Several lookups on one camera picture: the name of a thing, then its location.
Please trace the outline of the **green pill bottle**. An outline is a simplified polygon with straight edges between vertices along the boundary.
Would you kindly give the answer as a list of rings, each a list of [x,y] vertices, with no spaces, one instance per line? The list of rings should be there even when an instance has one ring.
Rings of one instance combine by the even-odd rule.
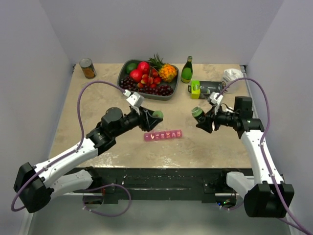
[[[203,109],[199,106],[193,108],[191,110],[191,114],[193,116],[193,118],[198,122],[202,122],[205,120],[205,112],[203,111]]]

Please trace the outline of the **green bottle cap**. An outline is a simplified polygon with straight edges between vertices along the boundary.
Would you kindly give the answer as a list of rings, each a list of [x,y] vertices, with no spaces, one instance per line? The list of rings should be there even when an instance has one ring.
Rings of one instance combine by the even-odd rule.
[[[157,117],[157,118],[163,118],[163,117],[164,117],[162,111],[154,111],[154,112],[152,113],[152,116],[153,116],[153,117]]]

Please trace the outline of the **pink weekly pill organizer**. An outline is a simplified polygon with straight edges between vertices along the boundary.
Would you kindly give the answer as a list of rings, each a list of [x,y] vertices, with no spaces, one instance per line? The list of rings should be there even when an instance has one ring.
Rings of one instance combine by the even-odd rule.
[[[159,132],[149,132],[143,135],[144,141],[163,141],[171,139],[180,139],[183,137],[181,130],[167,130]]]

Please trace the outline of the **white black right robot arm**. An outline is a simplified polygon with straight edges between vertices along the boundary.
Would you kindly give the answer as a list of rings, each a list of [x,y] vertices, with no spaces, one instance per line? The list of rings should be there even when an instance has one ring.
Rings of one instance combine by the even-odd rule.
[[[237,132],[245,146],[254,179],[249,180],[243,173],[232,171],[218,180],[218,187],[223,192],[234,189],[243,199],[244,208],[249,217],[283,218],[290,205],[294,189],[286,184],[277,172],[270,157],[262,122],[253,118],[252,99],[237,96],[234,110],[224,111],[221,107],[222,96],[212,102],[212,108],[205,113],[200,107],[192,109],[196,127],[212,133],[220,126],[227,126]]]

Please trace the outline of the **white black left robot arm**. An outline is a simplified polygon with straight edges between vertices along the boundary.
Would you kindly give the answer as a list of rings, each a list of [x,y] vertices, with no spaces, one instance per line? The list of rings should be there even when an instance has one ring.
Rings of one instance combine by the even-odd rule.
[[[72,148],[40,164],[21,165],[13,186],[14,199],[20,199],[29,213],[41,210],[57,193],[53,184],[70,170],[108,151],[116,144],[116,137],[136,127],[149,132],[162,121],[162,111],[139,107],[124,114],[117,107],[109,108],[96,127]]]

